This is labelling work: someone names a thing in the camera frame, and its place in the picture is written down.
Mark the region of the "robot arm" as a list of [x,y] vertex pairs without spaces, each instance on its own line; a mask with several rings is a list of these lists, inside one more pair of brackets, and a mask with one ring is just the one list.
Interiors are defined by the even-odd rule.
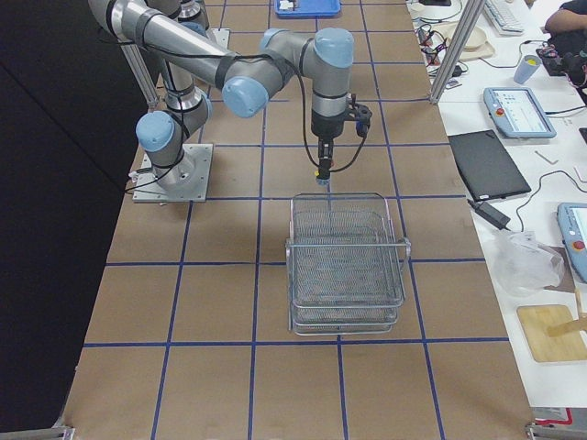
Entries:
[[287,29],[267,30],[255,54],[221,47],[195,30],[154,17],[134,32],[134,41],[163,65],[167,107],[146,114],[136,132],[147,153],[154,180],[167,191],[183,187],[195,169],[184,141],[210,116],[208,99],[195,80],[215,87],[225,106],[242,118],[255,116],[292,79],[312,83],[312,113],[307,118],[318,140],[314,159],[322,181],[333,173],[334,140],[355,110],[349,98],[354,38],[345,29],[325,28],[308,37]]
[[100,26],[119,40],[130,41],[217,89],[224,86],[229,51],[210,38],[143,1],[91,1],[89,6]]

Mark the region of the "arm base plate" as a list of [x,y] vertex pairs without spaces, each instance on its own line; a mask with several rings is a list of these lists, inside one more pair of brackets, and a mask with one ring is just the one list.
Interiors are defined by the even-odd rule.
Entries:
[[143,154],[141,168],[145,172],[137,175],[138,186],[133,190],[135,203],[183,203],[206,200],[213,144],[183,144],[183,158],[168,173],[153,169],[150,158]]

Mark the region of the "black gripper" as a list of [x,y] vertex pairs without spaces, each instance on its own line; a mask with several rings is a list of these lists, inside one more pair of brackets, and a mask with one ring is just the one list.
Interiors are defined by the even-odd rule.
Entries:
[[343,132],[344,114],[333,116],[321,115],[318,112],[311,114],[311,131],[318,139],[318,158],[332,159],[334,139]]

